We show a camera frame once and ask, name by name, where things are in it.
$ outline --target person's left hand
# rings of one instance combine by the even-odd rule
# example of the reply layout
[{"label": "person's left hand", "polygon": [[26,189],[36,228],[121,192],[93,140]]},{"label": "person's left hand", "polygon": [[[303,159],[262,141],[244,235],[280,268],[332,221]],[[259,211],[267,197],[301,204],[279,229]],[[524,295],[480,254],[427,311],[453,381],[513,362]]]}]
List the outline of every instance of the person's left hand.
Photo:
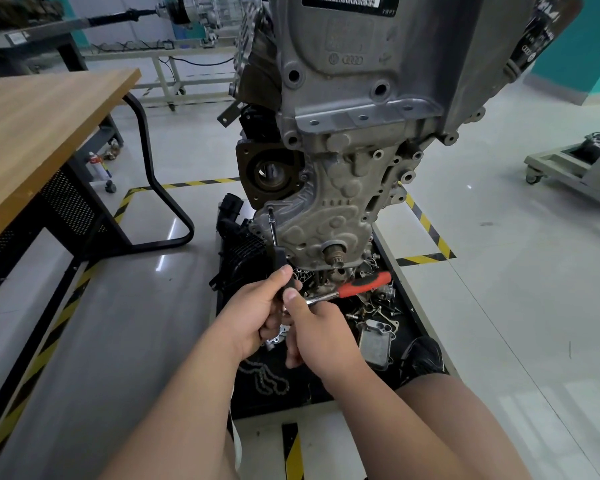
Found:
[{"label": "person's left hand", "polygon": [[[290,324],[288,315],[283,318],[282,302],[276,299],[276,294],[292,274],[293,270],[287,264],[266,280],[243,286],[211,325],[211,328],[221,330],[231,342],[240,360],[254,354],[264,340],[277,336],[280,323]],[[299,281],[296,281],[296,288],[302,288]]]}]

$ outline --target forearm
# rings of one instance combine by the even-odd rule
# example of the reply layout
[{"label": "forearm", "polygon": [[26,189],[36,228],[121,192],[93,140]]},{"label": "forearm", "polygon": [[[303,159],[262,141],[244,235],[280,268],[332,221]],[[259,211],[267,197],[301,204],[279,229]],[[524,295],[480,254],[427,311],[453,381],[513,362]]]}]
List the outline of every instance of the forearm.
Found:
[{"label": "forearm", "polygon": [[101,479],[215,479],[238,363],[210,328]]},{"label": "forearm", "polygon": [[365,364],[328,389],[370,479],[478,478]]}]

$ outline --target person's right hand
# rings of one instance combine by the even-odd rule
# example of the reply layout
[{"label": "person's right hand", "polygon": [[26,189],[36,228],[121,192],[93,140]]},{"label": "person's right hand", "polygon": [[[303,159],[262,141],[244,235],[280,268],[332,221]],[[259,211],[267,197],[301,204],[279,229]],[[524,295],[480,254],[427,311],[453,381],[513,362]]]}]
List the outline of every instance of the person's right hand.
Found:
[{"label": "person's right hand", "polygon": [[311,309],[295,289],[283,300],[294,323],[287,334],[287,367],[305,362],[325,387],[344,374],[365,365],[358,345],[340,309],[326,301]]}]

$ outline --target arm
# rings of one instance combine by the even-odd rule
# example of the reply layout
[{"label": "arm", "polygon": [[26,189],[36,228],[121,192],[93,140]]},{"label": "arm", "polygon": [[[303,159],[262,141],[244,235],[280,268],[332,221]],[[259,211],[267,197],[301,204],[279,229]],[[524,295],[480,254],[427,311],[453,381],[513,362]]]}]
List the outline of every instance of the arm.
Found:
[{"label": "arm", "polygon": [[292,289],[284,299],[294,320],[287,366],[304,360],[322,379],[344,414],[369,478],[479,478],[368,367],[336,305],[318,303],[310,310]]},{"label": "arm", "polygon": [[218,477],[238,365],[278,334],[274,296],[291,272],[284,266],[229,300],[101,480]]}]

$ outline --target black and yellow striped tape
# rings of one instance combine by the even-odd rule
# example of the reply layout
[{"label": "black and yellow striped tape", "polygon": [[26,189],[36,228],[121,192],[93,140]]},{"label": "black and yellow striped tape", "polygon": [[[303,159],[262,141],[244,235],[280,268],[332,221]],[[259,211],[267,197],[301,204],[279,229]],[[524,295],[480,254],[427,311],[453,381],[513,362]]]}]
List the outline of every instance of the black and yellow striped tape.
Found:
[{"label": "black and yellow striped tape", "polygon": [[[184,182],[181,184],[166,184],[163,185],[166,189],[176,189],[179,187],[193,187],[195,185],[209,185],[209,184],[226,184],[230,182],[238,182],[240,178],[216,178],[214,180],[196,180],[193,182]],[[130,189],[118,206],[118,210],[114,214],[114,218],[117,223],[120,223],[125,211],[127,210],[133,195],[138,192],[145,192],[151,190],[151,187],[136,187]],[[91,277],[96,270],[96,262],[90,262],[84,269],[84,272],[78,279],[76,288],[73,290],[71,297],[66,302],[62,312],[58,316],[56,322],[53,323],[51,331],[49,332],[47,339],[44,341],[42,347],[38,350],[38,353],[32,359],[27,370],[25,371],[22,379],[20,380],[20,386],[16,389],[14,395],[11,398],[10,405],[6,414],[0,420],[0,453],[7,444],[9,437],[18,423],[18,419],[22,416],[33,389],[40,379],[42,372],[51,360],[52,355],[56,351],[56,347],[60,340],[62,332],[66,328],[69,320],[75,313],[80,299],[84,294]]]},{"label": "black and yellow striped tape", "polygon": [[297,423],[282,425],[282,446],[285,453],[287,480],[304,480],[304,466]]},{"label": "black and yellow striped tape", "polygon": [[413,200],[411,194],[407,193],[407,198],[405,199],[409,208],[413,211],[414,215],[420,221],[424,230],[427,231],[430,238],[433,239],[436,246],[440,250],[439,253],[434,254],[424,254],[421,256],[411,256],[408,258],[398,258],[396,261],[398,262],[398,266],[413,266],[414,264],[427,264],[432,262],[440,262],[446,261],[448,259],[453,259],[456,257],[454,252],[451,250],[447,242],[440,237],[438,231],[433,227],[430,220],[424,215],[424,212],[417,206],[416,202]]}]

